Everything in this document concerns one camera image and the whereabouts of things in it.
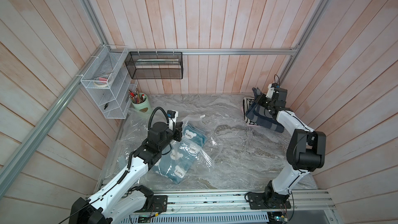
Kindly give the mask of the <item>teal blue cloth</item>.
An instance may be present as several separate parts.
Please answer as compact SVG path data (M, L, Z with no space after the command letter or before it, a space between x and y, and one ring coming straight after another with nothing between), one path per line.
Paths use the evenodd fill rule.
M208 172L212 159L203 149L207 141L204 129L186 124L181 141L174 142L151 171L170 179L174 184L180 184L189 172L199 175Z

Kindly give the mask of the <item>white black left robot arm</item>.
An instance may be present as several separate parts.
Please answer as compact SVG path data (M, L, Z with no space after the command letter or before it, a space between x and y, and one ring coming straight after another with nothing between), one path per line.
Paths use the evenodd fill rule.
M79 198L72 206L71 224L117 224L130 214L157 210L156 197L149 188L135 183L161 158L172 141L181 141L182 122L172 127L157 122L148 130L142 145L130 153L124 169L87 200Z

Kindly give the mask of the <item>grey navy plaid blanket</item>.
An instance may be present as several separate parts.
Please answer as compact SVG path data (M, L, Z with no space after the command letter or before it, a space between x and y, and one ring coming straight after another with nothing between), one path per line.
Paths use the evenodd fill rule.
M252 90L254 93L255 103L257 104L256 110L252 112L257 115L257 120L253 119L253 122L256 122L259 126L268 128L279 133L283 133L285 128L280 123L278 123L268 112L266 112L264 107L258 104L261 95L263 95L264 93L259 88L252 88Z

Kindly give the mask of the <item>black white houndstooth blanket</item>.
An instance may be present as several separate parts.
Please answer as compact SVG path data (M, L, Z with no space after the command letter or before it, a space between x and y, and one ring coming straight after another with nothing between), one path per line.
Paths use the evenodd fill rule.
M257 104L255 103L255 99L252 97L244 97L243 98L243 114L244 114L244 122L249 126L259 126L256 122L253 122L253 119L257 120L257 115L252 113L256 110Z

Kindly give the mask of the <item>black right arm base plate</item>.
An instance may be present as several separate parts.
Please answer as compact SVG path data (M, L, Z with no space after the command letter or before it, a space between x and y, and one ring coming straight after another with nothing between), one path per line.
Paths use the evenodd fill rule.
M291 203L288 201L289 195L254 193L248 192L245 194L245 200L249 203L250 209L279 209L291 208Z

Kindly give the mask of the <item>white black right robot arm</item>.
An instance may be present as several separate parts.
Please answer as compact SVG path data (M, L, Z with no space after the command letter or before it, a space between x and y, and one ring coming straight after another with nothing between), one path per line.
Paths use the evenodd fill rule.
M325 161L326 135L301 121L293 110L286 107L288 91L278 84L268 85L266 96L260 97L261 105L276 122L291 135L287 148L287 164L280 174L270 181L263 201L269 208L286 203L292 188L310 172L320 169Z

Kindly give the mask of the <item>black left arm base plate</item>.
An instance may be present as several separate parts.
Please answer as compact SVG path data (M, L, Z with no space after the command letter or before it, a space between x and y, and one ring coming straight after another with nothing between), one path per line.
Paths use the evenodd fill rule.
M152 213L162 213L167 210L167 195L155 195L150 196L144 206L141 209L134 211L134 213L144 213L144 212L152 212Z

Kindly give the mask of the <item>clear plastic vacuum bag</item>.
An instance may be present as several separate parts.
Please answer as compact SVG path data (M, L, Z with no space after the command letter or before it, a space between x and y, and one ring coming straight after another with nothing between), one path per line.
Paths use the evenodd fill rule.
M150 115L128 109L121 134L109 153L101 175L101 185L110 182L127 165L128 156L137 149L147 136ZM162 152L158 162L141 177L136 185L153 190L176 188L203 188L202 180L213 175L216 159L223 144L204 123L205 115L184 115L182 140L173 141Z

